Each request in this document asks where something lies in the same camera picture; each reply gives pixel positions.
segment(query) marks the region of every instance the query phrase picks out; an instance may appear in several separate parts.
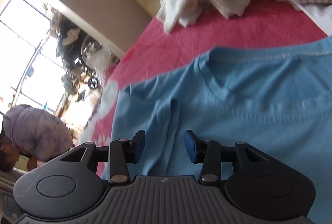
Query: bed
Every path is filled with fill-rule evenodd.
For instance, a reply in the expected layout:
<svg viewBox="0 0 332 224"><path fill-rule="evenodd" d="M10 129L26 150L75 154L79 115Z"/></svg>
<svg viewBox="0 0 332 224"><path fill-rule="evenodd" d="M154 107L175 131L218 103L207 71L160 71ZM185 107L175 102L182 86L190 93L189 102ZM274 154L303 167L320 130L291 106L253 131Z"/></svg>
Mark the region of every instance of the bed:
<svg viewBox="0 0 332 224"><path fill-rule="evenodd" d="M118 66L104 72L104 92L79 143L109 144L118 90L186 65L212 47L267 48L302 44L324 37L326 34L303 12L273 0L251 0L242 17L230 20L210 9L194 26L183 28L178 25L169 35L164 33L162 23L154 18ZM99 164L98 175L104 167Z"/></svg>

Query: black clamp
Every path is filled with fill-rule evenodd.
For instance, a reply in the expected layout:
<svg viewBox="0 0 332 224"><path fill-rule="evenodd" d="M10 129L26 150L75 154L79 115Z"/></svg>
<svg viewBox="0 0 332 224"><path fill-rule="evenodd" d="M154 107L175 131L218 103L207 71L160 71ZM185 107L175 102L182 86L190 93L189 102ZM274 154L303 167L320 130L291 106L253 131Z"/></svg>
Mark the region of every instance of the black clamp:
<svg viewBox="0 0 332 224"><path fill-rule="evenodd" d="M185 132L184 140L191 162L203 163L199 183L222 186L231 203L243 212L269 220L309 213L315 187L298 171L245 142L221 146L213 140L199 140L191 130ZM222 162L233 163L233 174L223 184Z"/></svg>
<svg viewBox="0 0 332 224"><path fill-rule="evenodd" d="M131 140L119 139L109 146L109 183L112 185L124 185L130 183L127 163L136 164L141 158L145 147L145 132L137 131Z"/></svg>

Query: window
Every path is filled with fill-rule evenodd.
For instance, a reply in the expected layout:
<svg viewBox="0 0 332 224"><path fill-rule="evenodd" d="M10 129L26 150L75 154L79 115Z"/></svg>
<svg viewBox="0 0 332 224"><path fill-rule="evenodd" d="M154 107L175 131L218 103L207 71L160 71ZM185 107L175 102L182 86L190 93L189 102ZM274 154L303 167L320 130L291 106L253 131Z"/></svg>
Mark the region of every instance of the window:
<svg viewBox="0 0 332 224"><path fill-rule="evenodd" d="M0 13L0 112L16 105L56 110L65 89L57 40L48 36L50 20L25 0L11 0Z"/></svg>

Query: ribbed gray surface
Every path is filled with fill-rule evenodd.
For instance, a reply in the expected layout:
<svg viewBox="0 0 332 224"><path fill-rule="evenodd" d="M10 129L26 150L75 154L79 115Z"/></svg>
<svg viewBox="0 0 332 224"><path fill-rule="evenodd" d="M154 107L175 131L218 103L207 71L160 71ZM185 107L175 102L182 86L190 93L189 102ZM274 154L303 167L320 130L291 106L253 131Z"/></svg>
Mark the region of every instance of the ribbed gray surface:
<svg viewBox="0 0 332 224"><path fill-rule="evenodd" d="M41 224L27 216L19 224ZM134 183L114 187L105 200L84 216L63 224L276 224L255 219L230 205L216 187L193 177L136 177ZM305 217L284 224L311 224Z"/></svg>

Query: pink bed sheet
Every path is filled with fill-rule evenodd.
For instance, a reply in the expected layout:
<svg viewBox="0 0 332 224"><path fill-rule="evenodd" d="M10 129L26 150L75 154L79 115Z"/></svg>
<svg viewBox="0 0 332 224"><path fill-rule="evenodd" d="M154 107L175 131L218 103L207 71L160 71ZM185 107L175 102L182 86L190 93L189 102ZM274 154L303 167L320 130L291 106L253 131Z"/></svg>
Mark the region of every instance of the pink bed sheet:
<svg viewBox="0 0 332 224"><path fill-rule="evenodd" d="M307 43L326 35L302 12L291 5L272 0L252 0L242 17L230 20L216 10L204 13L194 26L176 26L166 35L156 18L106 80L115 80L121 89L130 83L149 79L181 67L215 46L239 49L278 47ZM100 133L111 135L115 104L95 125L92 141L107 145ZM101 174L103 166L98 168Z"/></svg>

